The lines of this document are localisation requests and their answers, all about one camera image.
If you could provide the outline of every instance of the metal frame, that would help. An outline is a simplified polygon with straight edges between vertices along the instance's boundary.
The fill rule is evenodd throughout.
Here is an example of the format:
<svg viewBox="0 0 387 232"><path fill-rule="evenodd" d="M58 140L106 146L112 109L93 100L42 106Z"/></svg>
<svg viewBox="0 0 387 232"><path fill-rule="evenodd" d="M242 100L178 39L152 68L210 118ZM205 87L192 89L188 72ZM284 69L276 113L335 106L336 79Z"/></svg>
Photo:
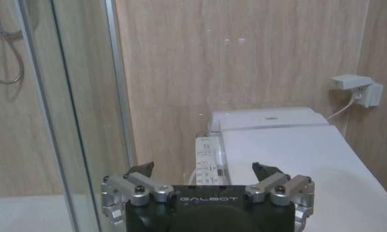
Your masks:
<svg viewBox="0 0 387 232"><path fill-rule="evenodd" d="M71 196L70 196L70 190L66 182L66 177L63 175L63 166L62 166L62 160L61 160L61 155L59 155L59 150L58 150L58 144L55 140L55 134L54 134L54 125L51 122L51 117L50 117L50 111L49 111L49 106L47 106L47 101L45 97L45 90L43 90L43 84L42 84L42 77L38 69L38 62L37 62L37 57L34 53L34 43L33 43L33 36L31 36L31 31L30 28L27 27L27 22L26 22L26 12L25 8L22 6L21 0L14 0L14 6L15 6L15 12L17 12L17 17L18 17L18 22L19 22L19 30L22 32L22 37L23 37L23 44L25 44L25 50L27 53L29 60L31 62L33 66L33 81L34 81L34 86L35 86L35 92L38 94L38 103L41 110L43 112L43 122L45 122L45 127L46 127L46 132L49 135L49 142L50 142L50 147L53 149L53 154L57 160L57 167L59 170L59 178L62 182L62 191L63 191L63 199L65 199L65 204L66 204L66 210L69 214L69 219L71 223L71 229L73 231L78 232L78 224L77 224L77 218L75 218L75 213L74 213L74 207L73 207L73 202L71 202Z"/></svg>
<svg viewBox="0 0 387 232"><path fill-rule="evenodd" d="M101 213L109 217L117 231L125 229L125 203L144 206L149 203L149 195L160 203L170 203L176 199L170 185L154 182L137 172L103 177L99 188Z"/></svg>
<svg viewBox="0 0 387 232"><path fill-rule="evenodd" d="M276 172L257 184L245 186L245 199L250 203L260 203L269 196L273 205L294 204L294 232L301 232L306 218L313 214L315 183L310 177L296 175L294 178Z"/></svg>
<svg viewBox="0 0 387 232"><path fill-rule="evenodd" d="M109 36L110 36L110 46L113 53L113 65L114 65L114 76L116 76L116 87L117 87L117 97L121 112L121 123L124 138L126 143L126 160L129 166L136 166L136 154L134 154L134 140L133 140L133 128L132 128L132 118L130 118L130 108L129 108L129 98L128 98L128 87L125 80L125 71L121 56L121 46L120 46L120 35L116 17L116 4L114 0L105 0L106 16L109 23Z"/></svg>

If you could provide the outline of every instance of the toilet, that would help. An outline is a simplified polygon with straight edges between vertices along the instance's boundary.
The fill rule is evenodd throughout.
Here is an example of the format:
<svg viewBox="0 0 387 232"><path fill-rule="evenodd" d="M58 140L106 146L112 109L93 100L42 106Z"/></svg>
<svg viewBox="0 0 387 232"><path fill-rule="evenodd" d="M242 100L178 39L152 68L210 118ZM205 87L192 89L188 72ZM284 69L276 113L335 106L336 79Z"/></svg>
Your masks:
<svg viewBox="0 0 387 232"><path fill-rule="evenodd" d="M387 193L340 132L309 108L212 112L196 138L196 184L257 183L252 163L315 181L305 232L387 232Z"/></svg>

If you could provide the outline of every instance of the glass shower door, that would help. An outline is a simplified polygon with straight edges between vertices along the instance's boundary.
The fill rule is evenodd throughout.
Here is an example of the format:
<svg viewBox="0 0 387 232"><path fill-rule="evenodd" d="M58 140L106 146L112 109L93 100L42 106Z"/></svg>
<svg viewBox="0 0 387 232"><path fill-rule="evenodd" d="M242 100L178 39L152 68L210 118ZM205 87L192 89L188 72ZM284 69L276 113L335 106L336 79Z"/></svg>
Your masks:
<svg viewBox="0 0 387 232"><path fill-rule="evenodd" d="M75 231L110 231L99 184L133 160L101 0L15 0ZM34 8L35 14L27 14Z"/></svg>
<svg viewBox="0 0 387 232"><path fill-rule="evenodd" d="M0 0L0 28L0 232L69 232L62 181L13 0Z"/></svg>

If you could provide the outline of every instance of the metal bracket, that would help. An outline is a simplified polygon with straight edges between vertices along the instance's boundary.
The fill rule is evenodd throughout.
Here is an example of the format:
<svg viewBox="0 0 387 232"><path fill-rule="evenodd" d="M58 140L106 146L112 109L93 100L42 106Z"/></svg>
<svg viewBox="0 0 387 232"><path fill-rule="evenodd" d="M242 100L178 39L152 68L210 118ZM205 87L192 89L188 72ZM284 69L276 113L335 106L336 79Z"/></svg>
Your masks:
<svg viewBox="0 0 387 232"><path fill-rule="evenodd" d="M153 182L140 173L130 173L126 178L113 175L105 177L101 183L101 213L110 222L118 225L124 221L122 204L129 202L134 206L149 203L149 193L158 202L168 202L173 194L173 187Z"/></svg>
<svg viewBox="0 0 387 232"><path fill-rule="evenodd" d="M173 193L173 187L152 181L140 173L130 173L126 178L132 183L144 186L157 202L166 202Z"/></svg>
<svg viewBox="0 0 387 232"><path fill-rule="evenodd" d="M297 175L284 185L270 190L270 202L285 206L294 203L294 232L301 232L305 220L313 213L313 190L315 183L309 177Z"/></svg>
<svg viewBox="0 0 387 232"><path fill-rule="evenodd" d="M256 185L245 186L245 193L252 198L252 202L262 202L266 193L276 186L284 184L288 181L286 175L281 173L274 173L269 177L266 177L262 181L260 181Z"/></svg>

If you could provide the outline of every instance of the robotic arm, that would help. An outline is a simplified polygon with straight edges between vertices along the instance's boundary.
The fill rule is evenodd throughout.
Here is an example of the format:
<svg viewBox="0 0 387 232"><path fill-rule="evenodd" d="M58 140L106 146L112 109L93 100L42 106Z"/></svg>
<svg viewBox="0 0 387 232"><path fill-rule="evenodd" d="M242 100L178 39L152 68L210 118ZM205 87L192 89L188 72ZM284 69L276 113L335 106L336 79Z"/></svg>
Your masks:
<svg viewBox="0 0 387 232"><path fill-rule="evenodd" d="M249 186L164 185L149 178L153 163L101 184L101 211L129 232L300 232L313 213L313 181L252 164Z"/></svg>

